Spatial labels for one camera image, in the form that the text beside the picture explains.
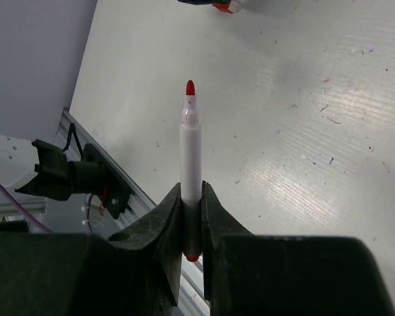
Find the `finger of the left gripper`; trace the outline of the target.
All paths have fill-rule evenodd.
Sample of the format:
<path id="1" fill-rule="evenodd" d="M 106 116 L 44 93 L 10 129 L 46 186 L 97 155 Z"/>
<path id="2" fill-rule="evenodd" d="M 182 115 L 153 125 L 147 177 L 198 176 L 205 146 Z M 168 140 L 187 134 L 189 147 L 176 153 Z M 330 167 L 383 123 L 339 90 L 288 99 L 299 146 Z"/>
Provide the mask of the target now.
<path id="1" fill-rule="evenodd" d="M 178 0 L 189 5 L 224 5 L 224 0 Z"/>

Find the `red cap with black clip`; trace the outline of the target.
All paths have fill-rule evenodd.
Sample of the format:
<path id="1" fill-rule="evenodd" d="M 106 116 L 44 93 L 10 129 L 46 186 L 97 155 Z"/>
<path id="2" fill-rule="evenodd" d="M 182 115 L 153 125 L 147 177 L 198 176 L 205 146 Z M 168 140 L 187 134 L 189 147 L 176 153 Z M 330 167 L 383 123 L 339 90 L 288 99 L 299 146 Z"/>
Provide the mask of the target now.
<path id="1" fill-rule="evenodd" d="M 240 11 L 243 3 L 241 0 L 224 0 L 215 1 L 212 6 L 222 13 L 234 14 Z"/>

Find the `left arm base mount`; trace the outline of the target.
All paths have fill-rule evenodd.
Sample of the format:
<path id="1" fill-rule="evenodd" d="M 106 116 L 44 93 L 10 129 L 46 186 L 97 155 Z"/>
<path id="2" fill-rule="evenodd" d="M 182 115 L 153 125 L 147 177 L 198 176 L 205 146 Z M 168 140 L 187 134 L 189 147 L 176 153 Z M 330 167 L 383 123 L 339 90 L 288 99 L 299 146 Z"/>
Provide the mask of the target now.
<path id="1" fill-rule="evenodd" d="M 74 194 L 98 196 L 103 207 L 117 220 L 126 209 L 132 190 L 113 161 L 100 148 L 88 143 L 80 161 L 68 163 Z"/>

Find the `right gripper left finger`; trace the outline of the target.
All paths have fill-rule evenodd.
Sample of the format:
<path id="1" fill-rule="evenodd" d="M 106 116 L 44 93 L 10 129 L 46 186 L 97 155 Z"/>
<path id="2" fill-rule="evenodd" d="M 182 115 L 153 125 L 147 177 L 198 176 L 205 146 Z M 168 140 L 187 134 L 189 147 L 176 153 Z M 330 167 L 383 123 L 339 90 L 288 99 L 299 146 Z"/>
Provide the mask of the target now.
<path id="1" fill-rule="evenodd" d="M 103 239 L 0 223 L 0 315 L 170 315 L 182 261 L 180 186 Z"/>

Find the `white marker red tip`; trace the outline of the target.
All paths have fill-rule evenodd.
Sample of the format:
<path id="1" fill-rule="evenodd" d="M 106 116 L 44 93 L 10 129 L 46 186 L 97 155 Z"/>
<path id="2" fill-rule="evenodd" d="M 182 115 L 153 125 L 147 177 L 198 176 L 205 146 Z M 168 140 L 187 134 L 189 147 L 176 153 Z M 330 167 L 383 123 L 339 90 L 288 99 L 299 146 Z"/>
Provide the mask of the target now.
<path id="1" fill-rule="evenodd" d="M 201 130 L 194 82 L 186 84 L 184 106 L 179 126 L 180 198 L 183 216 L 183 254 L 190 262 L 199 259 L 201 245 Z"/>

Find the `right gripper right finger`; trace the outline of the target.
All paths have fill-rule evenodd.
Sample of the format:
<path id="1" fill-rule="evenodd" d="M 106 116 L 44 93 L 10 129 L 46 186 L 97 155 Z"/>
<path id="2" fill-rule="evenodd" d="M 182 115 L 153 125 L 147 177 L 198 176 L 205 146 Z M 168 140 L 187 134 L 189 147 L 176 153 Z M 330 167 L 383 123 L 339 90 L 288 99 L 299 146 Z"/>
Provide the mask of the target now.
<path id="1" fill-rule="evenodd" d="M 202 185 L 204 296 L 212 315 L 394 315 L 368 247 L 344 236 L 256 235 Z"/>

